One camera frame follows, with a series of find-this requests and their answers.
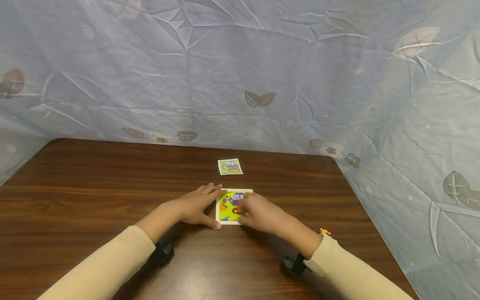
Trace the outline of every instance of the long sleeve shirt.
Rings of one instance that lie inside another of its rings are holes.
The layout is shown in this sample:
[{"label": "long sleeve shirt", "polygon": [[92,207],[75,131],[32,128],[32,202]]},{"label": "long sleeve shirt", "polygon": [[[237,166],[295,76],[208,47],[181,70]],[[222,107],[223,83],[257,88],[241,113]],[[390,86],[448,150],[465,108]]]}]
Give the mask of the long sleeve shirt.
[{"label": "long sleeve shirt", "polygon": [[[155,250],[150,238],[130,226],[88,256],[38,300],[110,300]],[[411,300],[402,289],[323,235],[305,265],[347,300]]]}]

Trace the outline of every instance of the orange light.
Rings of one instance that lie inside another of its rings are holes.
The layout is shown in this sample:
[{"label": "orange light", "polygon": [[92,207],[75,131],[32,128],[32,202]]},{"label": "orange light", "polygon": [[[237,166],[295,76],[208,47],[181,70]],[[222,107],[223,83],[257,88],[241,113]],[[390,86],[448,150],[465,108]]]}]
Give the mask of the orange light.
[{"label": "orange light", "polygon": [[332,235],[332,233],[331,233],[330,231],[328,231],[327,229],[325,229],[325,228],[320,228],[320,231],[325,232],[325,233],[326,233],[327,235],[329,235],[329,236]]}]

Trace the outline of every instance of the picture card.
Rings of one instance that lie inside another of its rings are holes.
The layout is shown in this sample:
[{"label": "picture card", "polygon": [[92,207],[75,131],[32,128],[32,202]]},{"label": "picture card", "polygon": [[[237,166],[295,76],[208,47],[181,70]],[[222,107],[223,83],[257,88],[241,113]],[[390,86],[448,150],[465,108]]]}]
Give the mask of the picture card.
[{"label": "picture card", "polygon": [[218,161],[220,175],[241,175],[243,174],[238,158],[222,159]]},{"label": "picture card", "polygon": [[250,189],[224,189],[227,194],[216,200],[216,220],[222,225],[240,225],[237,218],[241,216],[238,213],[238,201],[243,199],[245,193],[253,192]]}]

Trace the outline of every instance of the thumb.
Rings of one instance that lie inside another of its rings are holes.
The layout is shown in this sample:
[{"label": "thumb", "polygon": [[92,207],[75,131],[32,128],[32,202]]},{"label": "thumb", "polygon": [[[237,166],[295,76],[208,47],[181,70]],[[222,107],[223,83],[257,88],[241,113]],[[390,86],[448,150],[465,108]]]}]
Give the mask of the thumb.
[{"label": "thumb", "polygon": [[211,229],[219,230],[220,228],[222,228],[222,225],[220,223],[218,223],[216,220],[214,220],[214,219],[212,219],[212,218],[210,218],[206,215],[203,215],[198,223],[203,224],[207,227],[210,227]]}]

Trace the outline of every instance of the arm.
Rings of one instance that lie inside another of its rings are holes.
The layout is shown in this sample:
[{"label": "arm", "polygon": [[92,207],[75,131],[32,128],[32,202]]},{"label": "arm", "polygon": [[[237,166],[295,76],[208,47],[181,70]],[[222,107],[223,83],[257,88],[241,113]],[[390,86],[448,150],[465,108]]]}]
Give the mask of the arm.
[{"label": "arm", "polygon": [[347,300],[411,300],[402,289],[369,265],[340,247],[336,240],[319,235],[256,194],[246,194],[239,203],[242,225],[275,234],[295,246],[305,265],[329,281]]},{"label": "arm", "polygon": [[221,185],[201,186],[185,196],[165,202],[88,256],[62,277],[39,300],[109,300],[147,261],[155,243],[179,221],[221,225],[203,211],[224,194]]}]

